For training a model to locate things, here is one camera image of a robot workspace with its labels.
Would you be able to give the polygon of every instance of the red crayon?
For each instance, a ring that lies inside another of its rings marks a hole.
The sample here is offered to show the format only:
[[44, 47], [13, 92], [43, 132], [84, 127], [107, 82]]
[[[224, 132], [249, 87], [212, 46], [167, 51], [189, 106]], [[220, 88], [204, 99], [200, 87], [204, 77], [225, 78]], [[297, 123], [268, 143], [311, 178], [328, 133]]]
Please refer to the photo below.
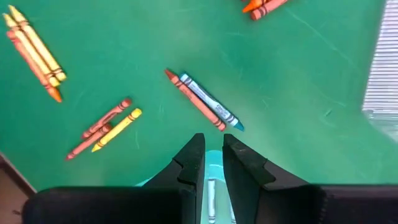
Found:
[[225, 124], [215, 115], [209, 107], [202, 102], [184, 83], [180, 81], [178, 76], [174, 75], [171, 71], [165, 70], [167, 77], [170, 81], [185, 95], [188, 99], [205, 115], [220, 131], [225, 130]]
[[104, 136], [111, 129], [112, 129], [112, 126], [110, 124], [105, 124], [97, 132], [92, 134], [86, 141], [82, 142], [78, 147], [74, 148], [74, 150], [72, 150], [68, 154], [66, 160], [75, 158], [75, 156], [77, 156], [79, 153], [81, 153], [83, 150], [85, 150], [88, 146], [92, 145], [95, 141], [97, 141], [99, 138]]
[[12, 43], [14, 44], [15, 48], [17, 51], [20, 53], [22, 58], [26, 61], [30, 69], [32, 70], [33, 74], [36, 75], [36, 77], [39, 79], [41, 84], [44, 86], [44, 88], [48, 91], [49, 95], [54, 98], [57, 102], [61, 103], [61, 95], [60, 92], [50, 85], [49, 81], [46, 79], [44, 73], [41, 71], [39, 66], [36, 65], [32, 57], [29, 55], [28, 51], [25, 49], [21, 41], [17, 38], [15, 35], [15, 32], [12, 30], [7, 31], [7, 36], [10, 38]]
[[268, 13], [285, 4], [287, 0], [271, 0], [251, 12], [251, 19], [256, 21]]
[[118, 104], [115, 108], [113, 108], [106, 115], [104, 115], [97, 123], [92, 125], [87, 131], [85, 131], [81, 138], [85, 139], [90, 137], [94, 132], [99, 130], [99, 128], [112, 120], [112, 118], [114, 118], [119, 113], [122, 113], [127, 107], [131, 105], [131, 103], [132, 102], [129, 98], [124, 99], [120, 104]]

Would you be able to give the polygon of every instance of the orange crayon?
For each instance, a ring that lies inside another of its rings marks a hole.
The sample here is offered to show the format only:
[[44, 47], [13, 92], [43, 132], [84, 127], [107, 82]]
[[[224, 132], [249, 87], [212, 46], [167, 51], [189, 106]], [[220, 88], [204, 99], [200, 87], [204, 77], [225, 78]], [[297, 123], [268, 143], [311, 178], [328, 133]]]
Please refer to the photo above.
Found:
[[202, 102], [185, 84], [183, 84], [178, 76], [169, 70], [165, 70], [167, 77], [170, 81], [185, 95], [188, 99], [220, 130], [225, 130], [225, 124], [215, 115], [209, 107]]
[[251, 12], [251, 19], [254, 21], [259, 20], [261, 17], [266, 16], [268, 13], [277, 9], [279, 6], [285, 4], [286, 2], [287, 0], [271, 0], [263, 4], [261, 7], [253, 10]]
[[44, 88], [48, 91], [49, 95], [54, 98], [57, 102], [61, 103], [62, 98], [60, 95], [60, 92], [53, 87], [49, 81], [45, 78], [44, 73], [41, 71], [41, 69], [36, 65], [36, 63], [33, 61], [32, 57], [29, 55], [28, 51], [25, 49], [21, 41], [17, 38], [15, 35], [15, 32], [12, 30], [7, 31], [7, 36], [10, 38], [12, 43], [14, 44], [15, 48], [17, 51], [20, 53], [22, 58], [26, 61], [32, 72], [36, 75], [36, 77], [39, 79], [40, 83], [44, 86]]
[[92, 145], [95, 141], [97, 141], [99, 138], [104, 136], [111, 129], [112, 129], [112, 126], [110, 124], [105, 124], [97, 132], [92, 134], [86, 141], [82, 142], [78, 147], [74, 148], [74, 150], [72, 150], [68, 154], [66, 160], [75, 158], [79, 153], [81, 153], [83, 150], [85, 150], [88, 146]]
[[258, 7], [265, 4], [268, 0], [251, 0], [250, 3], [242, 10], [243, 12], [249, 12], [257, 9]]
[[99, 130], [99, 128], [101, 128], [106, 123], [111, 121], [116, 115], [122, 113], [126, 108], [128, 108], [131, 105], [131, 103], [132, 101], [129, 98], [124, 99], [120, 104], [118, 104], [115, 108], [111, 109], [111, 111], [109, 111], [99, 121], [97, 121], [87, 131], [85, 131], [81, 136], [81, 138], [85, 139], [90, 137], [93, 133]]

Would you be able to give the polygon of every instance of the crayon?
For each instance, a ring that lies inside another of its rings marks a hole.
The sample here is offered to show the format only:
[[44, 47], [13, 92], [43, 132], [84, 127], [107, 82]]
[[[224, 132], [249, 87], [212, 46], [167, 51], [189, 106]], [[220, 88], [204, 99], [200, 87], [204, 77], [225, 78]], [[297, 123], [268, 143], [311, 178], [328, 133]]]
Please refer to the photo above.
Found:
[[165, 70], [170, 81], [185, 95], [188, 99], [205, 115], [220, 131], [224, 131], [226, 125], [202, 102], [186, 85], [184, 85], [178, 76], [171, 71]]
[[53, 76], [53, 73], [50, 71], [48, 66], [45, 64], [40, 55], [36, 52], [36, 49], [30, 43], [29, 39], [25, 36], [25, 34], [20, 30], [18, 24], [11, 18], [10, 15], [3, 13], [4, 19], [6, 20], [6, 24], [11, 28], [12, 31], [15, 32], [15, 36], [21, 41], [22, 45], [25, 47], [26, 51], [28, 51], [29, 55], [32, 57], [33, 61], [37, 64], [40, 70], [44, 73], [46, 79], [50, 82], [53, 87], [59, 86], [59, 81], [57, 78]]
[[267, 0], [251, 0], [249, 4], [242, 10], [243, 13], [249, 12], [253, 9], [257, 9], [258, 7], [262, 6], [265, 4]]
[[216, 180], [209, 179], [207, 181], [207, 196], [208, 196], [208, 212], [209, 223], [216, 223]]
[[26, 51], [25, 47], [21, 44], [20, 40], [15, 36], [15, 32], [12, 30], [7, 31], [7, 36], [11, 40], [11, 42], [14, 44], [15, 48], [17, 51], [20, 53], [22, 58], [26, 61], [32, 72], [36, 75], [36, 77], [39, 79], [41, 84], [44, 86], [44, 88], [47, 90], [49, 95], [54, 98], [57, 102], [61, 103], [62, 98], [60, 95], [60, 92], [50, 85], [49, 81], [45, 78], [44, 74], [40, 70], [40, 68], [36, 65], [36, 63], [33, 61], [33, 59], [30, 57], [29, 53]]
[[112, 126], [108, 123], [105, 124], [102, 128], [100, 128], [97, 132], [92, 134], [86, 141], [82, 142], [79, 146], [72, 150], [66, 160], [70, 160], [75, 158], [79, 153], [83, 152], [88, 146], [92, 145], [95, 141], [97, 141], [100, 137], [104, 136], [112, 129]]
[[99, 121], [93, 124], [87, 131], [83, 133], [81, 136], [82, 139], [90, 137], [93, 133], [95, 133], [99, 128], [104, 126], [106, 123], [111, 121], [116, 115], [122, 113], [127, 107], [131, 105], [131, 100], [129, 98], [124, 99], [120, 104], [118, 104], [115, 108], [111, 109], [111, 111], [107, 112]]
[[118, 135], [121, 131], [123, 131], [124, 128], [126, 128], [129, 124], [131, 124], [135, 119], [137, 119], [140, 115], [142, 114], [142, 111], [140, 109], [135, 109], [134, 111], [129, 114], [129, 116], [125, 117], [118, 125], [116, 125], [110, 132], [105, 134], [104, 137], [101, 138], [97, 142], [97, 144], [94, 145], [93, 149], [91, 150], [92, 152], [95, 152], [97, 150], [100, 150], [102, 147], [105, 146], [112, 138], [114, 138], [116, 135]]
[[243, 124], [221, 103], [217, 102], [210, 96], [203, 88], [201, 88], [195, 81], [193, 81], [186, 73], [180, 77], [181, 82], [186, 84], [203, 102], [205, 102], [210, 109], [212, 109], [221, 119], [231, 124], [234, 128], [244, 131]]
[[51, 71], [53, 72], [53, 74], [55, 74], [56, 78], [61, 82], [64, 81], [67, 76], [62, 71], [57, 61], [55, 61], [55, 59], [52, 57], [51, 53], [43, 44], [40, 37], [36, 34], [36, 31], [29, 25], [29, 21], [14, 6], [8, 5], [8, 7], [10, 8], [11, 14], [18, 23], [18, 25], [20, 25], [26, 36], [32, 42], [33, 46], [43, 57], [47, 65], [49, 65]]
[[283, 5], [287, 0], [271, 0], [251, 12], [251, 19], [256, 21]]

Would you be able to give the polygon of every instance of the crayon tip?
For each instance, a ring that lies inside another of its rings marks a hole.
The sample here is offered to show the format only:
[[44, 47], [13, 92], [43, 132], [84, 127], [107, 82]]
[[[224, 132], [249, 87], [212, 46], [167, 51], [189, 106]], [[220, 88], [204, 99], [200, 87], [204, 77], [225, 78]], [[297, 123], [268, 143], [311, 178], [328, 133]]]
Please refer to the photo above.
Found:
[[12, 31], [12, 30], [7, 31], [7, 32], [6, 32], [6, 35], [7, 35], [7, 37], [10, 38], [11, 40], [16, 38], [15, 32]]
[[81, 139], [84, 140], [84, 139], [86, 139], [86, 138], [88, 138], [88, 137], [90, 137], [90, 136], [91, 136], [91, 133], [88, 132], [88, 131], [85, 131], [85, 132], [81, 135]]
[[186, 72], [183, 72], [183, 73], [181, 73], [180, 76], [178, 76], [178, 77], [181, 78], [181, 77], [183, 77], [184, 75], [187, 75], [187, 73], [186, 73]]
[[251, 10], [257, 9], [260, 6], [261, 6], [261, 4], [256, 4], [256, 1], [252, 0], [242, 11], [243, 11], [243, 13], [246, 13]]
[[98, 151], [100, 149], [101, 149], [101, 147], [99, 147], [98, 145], [95, 145], [94, 148], [91, 150], [91, 152], [95, 152], [95, 151]]
[[8, 8], [11, 11], [12, 16], [15, 18], [17, 22], [25, 21], [25, 17], [12, 5], [8, 5]]
[[2, 16], [6, 20], [6, 24], [8, 27], [15, 27], [18, 26], [18, 24], [11, 18], [9, 14], [3, 13]]
[[243, 126], [243, 124], [240, 121], [235, 124], [234, 128], [236, 128], [236, 129], [238, 129], [240, 131], [244, 131], [244, 126]]
[[132, 100], [127, 97], [122, 101], [121, 105], [124, 106], [125, 108], [127, 108], [131, 105], [131, 103], [132, 103]]
[[71, 159], [73, 159], [75, 156], [72, 154], [68, 154], [67, 157], [65, 158], [66, 161], [69, 161]]
[[58, 103], [62, 103], [62, 98], [60, 92], [56, 88], [50, 88], [49, 94], [54, 98]]
[[10, 9], [11, 13], [13, 13], [14, 11], [17, 11], [17, 9], [12, 5], [8, 5], [8, 8]]
[[165, 69], [164, 72], [170, 80], [175, 77], [174, 73], [172, 73], [169, 69]]

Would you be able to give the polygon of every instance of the blue crayon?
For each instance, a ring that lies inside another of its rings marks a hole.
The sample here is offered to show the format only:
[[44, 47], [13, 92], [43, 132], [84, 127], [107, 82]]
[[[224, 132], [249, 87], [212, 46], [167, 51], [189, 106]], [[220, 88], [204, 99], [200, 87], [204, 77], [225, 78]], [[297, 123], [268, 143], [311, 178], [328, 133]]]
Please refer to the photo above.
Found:
[[231, 124], [234, 128], [244, 131], [243, 124], [221, 103], [216, 101], [204, 89], [202, 89], [195, 81], [193, 81], [186, 73], [180, 76], [181, 82], [186, 84], [203, 102], [205, 102], [220, 118]]

